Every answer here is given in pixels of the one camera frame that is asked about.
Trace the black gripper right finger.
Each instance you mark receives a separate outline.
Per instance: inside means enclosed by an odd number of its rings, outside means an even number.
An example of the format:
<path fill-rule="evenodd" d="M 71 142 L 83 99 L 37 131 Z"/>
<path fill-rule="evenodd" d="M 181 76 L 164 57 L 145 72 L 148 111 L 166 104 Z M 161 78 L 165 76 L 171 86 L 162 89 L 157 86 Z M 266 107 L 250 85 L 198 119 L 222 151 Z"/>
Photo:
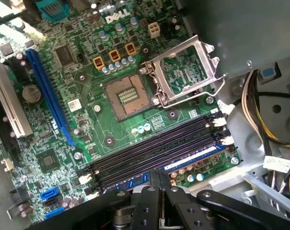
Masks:
<path fill-rule="evenodd" d="M 290 220 L 213 190 L 192 196 L 172 185 L 167 171 L 160 176 L 169 202 L 166 216 L 185 230 L 290 230 Z"/>

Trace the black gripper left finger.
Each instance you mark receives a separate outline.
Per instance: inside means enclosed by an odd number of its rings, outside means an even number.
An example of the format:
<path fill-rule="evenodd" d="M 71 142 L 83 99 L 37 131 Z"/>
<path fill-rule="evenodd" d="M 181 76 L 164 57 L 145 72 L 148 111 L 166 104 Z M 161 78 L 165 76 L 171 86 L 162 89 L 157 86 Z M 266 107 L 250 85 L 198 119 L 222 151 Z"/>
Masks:
<path fill-rule="evenodd" d="M 47 220 L 31 230 L 157 230 L 161 215 L 161 171 L 132 192 L 115 189 Z"/>

